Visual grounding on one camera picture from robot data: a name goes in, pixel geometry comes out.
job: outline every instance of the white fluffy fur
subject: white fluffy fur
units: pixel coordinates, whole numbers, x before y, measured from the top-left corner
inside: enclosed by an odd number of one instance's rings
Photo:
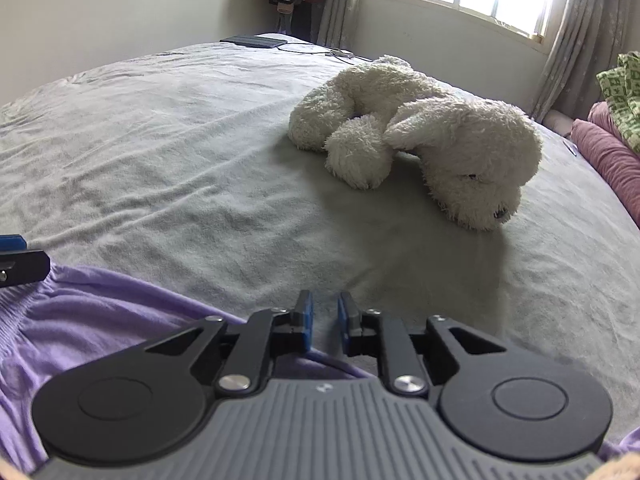
[[[311,91],[290,115],[289,137],[301,149],[327,150],[327,169],[358,189],[379,186],[394,152],[411,151],[447,215],[480,230],[515,213],[542,156],[519,108],[464,100],[391,56]]]

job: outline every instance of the curtain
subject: curtain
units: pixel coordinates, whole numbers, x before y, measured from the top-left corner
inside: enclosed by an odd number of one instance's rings
[[[567,0],[531,105],[536,121],[552,107],[587,118],[600,99],[596,74],[615,66],[623,47],[629,8],[630,0]]]
[[[360,0],[326,0],[320,20],[317,44],[351,49]]]

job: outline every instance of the white logo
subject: white logo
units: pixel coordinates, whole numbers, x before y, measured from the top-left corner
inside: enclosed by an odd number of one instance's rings
[[[316,386],[316,390],[318,390],[321,394],[327,394],[333,389],[334,387],[331,386],[329,383],[324,383],[324,384],[320,384],[319,386]]]

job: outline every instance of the bed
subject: bed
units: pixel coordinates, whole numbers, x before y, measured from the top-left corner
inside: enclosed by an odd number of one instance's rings
[[[353,190],[286,136],[344,67],[214,43],[35,89],[0,107],[1,231],[240,317],[311,288],[335,356],[340,290],[407,324],[455,317],[595,375],[611,440],[640,425],[640,236],[609,186],[540,126],[540,170],[496,232],[448,221],[410,157]]]

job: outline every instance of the green blanket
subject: green blanket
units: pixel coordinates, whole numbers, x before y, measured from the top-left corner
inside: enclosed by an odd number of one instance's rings
[[[618,66],[597,78],[620,134],[640,153],[640,53],[619,54]]]

